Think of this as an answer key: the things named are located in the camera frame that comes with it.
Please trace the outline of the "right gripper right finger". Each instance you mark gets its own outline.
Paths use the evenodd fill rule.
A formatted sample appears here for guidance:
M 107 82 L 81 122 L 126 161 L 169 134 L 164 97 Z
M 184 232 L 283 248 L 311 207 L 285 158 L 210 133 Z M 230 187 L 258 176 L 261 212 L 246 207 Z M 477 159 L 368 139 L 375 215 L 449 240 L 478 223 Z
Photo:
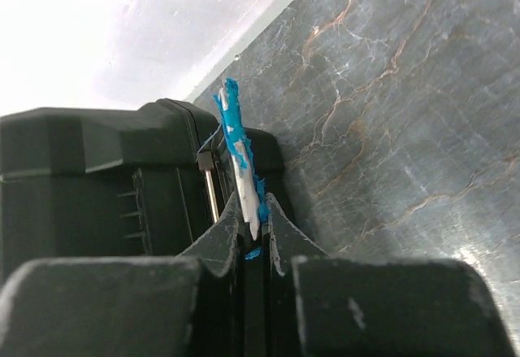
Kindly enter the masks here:
M 490 290 L 470 265 L 332 258 L 273 194 L 267 205 L 271 355 L 511 355 Z

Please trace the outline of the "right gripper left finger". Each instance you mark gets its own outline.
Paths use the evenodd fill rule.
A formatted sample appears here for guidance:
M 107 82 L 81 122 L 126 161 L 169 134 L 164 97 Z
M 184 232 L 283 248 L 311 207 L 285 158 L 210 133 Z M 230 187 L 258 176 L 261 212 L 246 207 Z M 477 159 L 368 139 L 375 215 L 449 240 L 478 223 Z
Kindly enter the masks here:
M 1 290 L 4 356 L 237 356 L 240 207 L 177 256 L 34 259 Z

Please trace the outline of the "black plastic toolbox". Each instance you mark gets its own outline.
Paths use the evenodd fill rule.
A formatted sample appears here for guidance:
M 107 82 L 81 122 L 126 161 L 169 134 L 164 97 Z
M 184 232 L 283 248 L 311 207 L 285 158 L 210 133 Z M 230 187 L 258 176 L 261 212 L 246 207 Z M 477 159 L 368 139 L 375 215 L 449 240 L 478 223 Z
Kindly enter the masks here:
M 1 119 L 1 277 L 59 257 L 178 255 L 235 189 L 218 112 L 38 108 Z

